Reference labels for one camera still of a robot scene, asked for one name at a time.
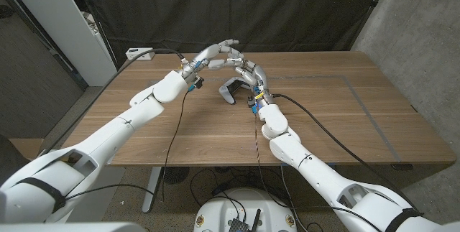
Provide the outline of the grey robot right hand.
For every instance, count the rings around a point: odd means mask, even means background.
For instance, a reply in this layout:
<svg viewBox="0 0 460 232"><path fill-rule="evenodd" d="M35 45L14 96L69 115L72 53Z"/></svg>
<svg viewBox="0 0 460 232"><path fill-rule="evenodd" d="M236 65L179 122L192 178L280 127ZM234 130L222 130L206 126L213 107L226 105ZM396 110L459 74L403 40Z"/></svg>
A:
<svg viewBox="0 0 460 232"><path fill-rule="evenodd" d="M269 86L265 71L260 65L245 60L241 65L234 67L243 80L250 86L255 96L261 93L268 93Z"/></svg>

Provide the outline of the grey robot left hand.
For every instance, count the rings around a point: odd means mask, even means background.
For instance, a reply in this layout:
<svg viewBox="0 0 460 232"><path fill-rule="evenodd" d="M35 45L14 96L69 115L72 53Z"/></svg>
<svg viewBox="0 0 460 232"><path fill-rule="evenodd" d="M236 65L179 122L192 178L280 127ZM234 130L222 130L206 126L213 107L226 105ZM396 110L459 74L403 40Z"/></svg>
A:
<svg viewBox="0 0 460 232"><path fill-rule="evenodd" d="M209 70L219 70L226 66L240 66L243 63L244 55L240 51L231 47L239 44L239 40L224 40L218 44L213 44L198 53L190 62L184 62L183 68L178 71L182 78L191 81L199 71L207 67ZM218 54L226 53L226 60L214 60Z"/></svg>

